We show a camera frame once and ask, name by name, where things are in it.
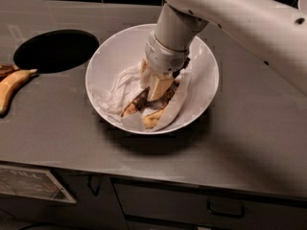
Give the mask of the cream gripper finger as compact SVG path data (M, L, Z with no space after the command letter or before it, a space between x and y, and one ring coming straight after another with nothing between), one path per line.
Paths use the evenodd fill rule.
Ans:
M152 68L148 61L143 58L141 63L141 74L140 74L140 86L142 88L149 88L151 86Z
M149 81L150 90L147 100L149 102L159 100L170 88L173 82L174 78L171 77L151 75Z

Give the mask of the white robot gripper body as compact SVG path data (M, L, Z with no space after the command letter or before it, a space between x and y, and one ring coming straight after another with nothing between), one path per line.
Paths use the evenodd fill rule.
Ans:
M168 49L156 39L154 31L149 33L145 46L145 56L148 64L155 72L169 73L179 71L188 55L188 50L176 51Z

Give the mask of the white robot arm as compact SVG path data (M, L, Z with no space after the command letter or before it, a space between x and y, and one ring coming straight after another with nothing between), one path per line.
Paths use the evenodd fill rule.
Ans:
M160 74L180 70L207 23L307 94L307 14L274 0L165 0L145 46L152 69Z

